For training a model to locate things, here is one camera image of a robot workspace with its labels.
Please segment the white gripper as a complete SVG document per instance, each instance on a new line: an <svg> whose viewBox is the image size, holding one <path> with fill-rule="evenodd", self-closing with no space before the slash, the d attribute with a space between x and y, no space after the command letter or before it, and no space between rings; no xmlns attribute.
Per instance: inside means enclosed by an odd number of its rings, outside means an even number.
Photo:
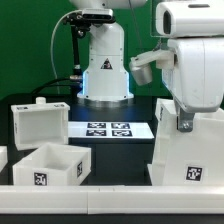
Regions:
<svg viewBox="0 0 224 224"><path fill-rule="evenodd" d="M163 83L188 113L214 112L224 97L224 0L162 1L157 32L174 64Z"/></svg>

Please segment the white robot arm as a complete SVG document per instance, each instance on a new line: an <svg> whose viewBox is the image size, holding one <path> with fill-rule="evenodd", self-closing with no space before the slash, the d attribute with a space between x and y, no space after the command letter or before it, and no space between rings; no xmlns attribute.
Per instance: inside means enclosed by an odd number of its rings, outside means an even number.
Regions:
<svg viewBox="0 0 224 224"><path fill-rule="evenodd" d="M91 34L79 97L90 102L123 100L128 96L124 32L113 11L141 7L148 0L69 1L77 8L75 20ZM148 84L150 63L156 63L174 99L177 127L190 132L194 115L217 111L224 97L224 0L159 0L154 21L166 45L133 57L130 70L138 84Z"/></svg>

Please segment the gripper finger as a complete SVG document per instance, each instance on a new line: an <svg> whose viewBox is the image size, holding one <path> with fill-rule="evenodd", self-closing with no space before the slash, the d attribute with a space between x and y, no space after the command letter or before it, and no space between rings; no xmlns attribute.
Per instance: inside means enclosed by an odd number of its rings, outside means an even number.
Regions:
<svg viewBox="0 0 224 224"><path fill-rule="evenodd" d="M185 112L180 108L177 115L177 129L180 132L191 132L193 130L194 116L194 113Z"/></svg>

